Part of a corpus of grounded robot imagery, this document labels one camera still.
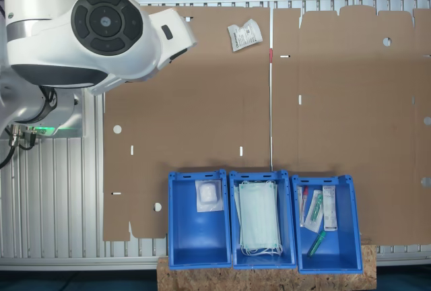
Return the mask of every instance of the white packet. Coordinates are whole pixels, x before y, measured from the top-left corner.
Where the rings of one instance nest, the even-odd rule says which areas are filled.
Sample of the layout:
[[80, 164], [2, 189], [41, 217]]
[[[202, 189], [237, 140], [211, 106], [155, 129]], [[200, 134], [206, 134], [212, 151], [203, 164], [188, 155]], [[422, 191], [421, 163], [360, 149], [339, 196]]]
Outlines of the white packet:
[[298, 206], [299, 206], [299, 226], [304, 227], [304, 223], [302, 222], [302, 187], [297, 187], [298, 190]]
[[[317, 216], [313, 216], [314, 207], [317, 203], [317, 198], [320, 196], [322, 198], [321, 204], [319, 206], [319, 212], [317, 213]], [[319, 232], [319, 229], [321, 227], [323, 218], [323, 194], [320, 190], [314, 190], [312, 193], [312, 200], [310, 204], [310, 209], [308, 209], [307, 218], [305, 219], [305, 228], [311, 230], [312, 232]]]
[[231, 25], [228, 31], [234, 52], [263, 41], [259, 25], [254, 20], [249, 20], [243, 27]]
[[323, 186], [323, 229], [325, 232], [337, 230], [337, 212], [335, 209], [335, 185]]
[[196, 180], [197, 212], [223, 210], [222, 180]]

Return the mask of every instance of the face mask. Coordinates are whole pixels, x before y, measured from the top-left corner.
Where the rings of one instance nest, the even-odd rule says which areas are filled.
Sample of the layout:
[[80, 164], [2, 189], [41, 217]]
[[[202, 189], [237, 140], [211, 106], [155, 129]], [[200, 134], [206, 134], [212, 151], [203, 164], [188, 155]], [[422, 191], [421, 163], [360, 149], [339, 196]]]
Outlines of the face mask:
[[240, 244], [245, 255], [281, 255], [276, 200], [277, 185], [273, 181], [245, 181], [235, 188]]

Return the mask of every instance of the connector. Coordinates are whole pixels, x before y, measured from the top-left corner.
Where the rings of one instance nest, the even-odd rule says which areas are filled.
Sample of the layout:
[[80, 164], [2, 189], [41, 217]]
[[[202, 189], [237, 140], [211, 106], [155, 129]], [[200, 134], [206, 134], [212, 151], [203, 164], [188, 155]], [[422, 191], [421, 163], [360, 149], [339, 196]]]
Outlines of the connector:
[[9, 136], [9, 146], [17, 148], [20, 145], [21, 129], [19, 125], [11, 125], [11, 135]]

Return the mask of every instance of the robot control buttons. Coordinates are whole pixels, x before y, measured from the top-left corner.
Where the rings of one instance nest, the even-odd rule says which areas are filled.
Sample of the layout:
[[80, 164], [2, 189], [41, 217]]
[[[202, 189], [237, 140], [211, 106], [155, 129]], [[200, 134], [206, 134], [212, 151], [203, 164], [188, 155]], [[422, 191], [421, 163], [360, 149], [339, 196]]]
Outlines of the robot control buttons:
[[90, 33], [86, 25], [87, 12], [88, 10], [84, 6], [79, 6], [76, 9], [75, 27], [80, 38], [85, 38]]
[[130, 40], [134, 40], [139, 36], [139, 33], [141, 32], [141, 15], [138, 11], [136, 11], [136, 9], [134, 9], [134, 7], [131, 7], [129, 5], [124, 7], [121, 11], [124, 14], [124, 19], [126, 21], [124, 34]]
[[121, 17], [111, 7], [98, 7], [90, 15], [90, 26], [97, 35], [111, 37], [120, 31]]
[[119, 55], [142, 36], [141, 12], [130, 0], [77, 0], [71, 25], [76, 39], [98, 55]]

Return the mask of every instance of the metal frame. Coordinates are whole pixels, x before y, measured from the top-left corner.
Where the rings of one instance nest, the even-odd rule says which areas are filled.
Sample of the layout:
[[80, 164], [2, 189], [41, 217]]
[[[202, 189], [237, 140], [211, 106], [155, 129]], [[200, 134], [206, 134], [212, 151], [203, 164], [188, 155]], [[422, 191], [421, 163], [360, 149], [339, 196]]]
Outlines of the metal frame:
[[[136, 1], [141, 5], [269, 7], [271, 47], [272, 12], [277, 8], [297, 7], [302, 14], [339, 11], [344, 5], [371, 5], [377, 11], [431, 8], [431, 0]], [[39, 139], [36, 148], [15, 153], [0, 172], [2, 270], [155, 269], [158, 258], [167, 255], [166, 238], [102, 240], [104, 96], [85, 92], [82, 101], [83, 138]], [[0, 141], [0, 159], [6, 145]], [[377, 251], [377, 265], [431, 263], [431, 245], [381, 246]]]

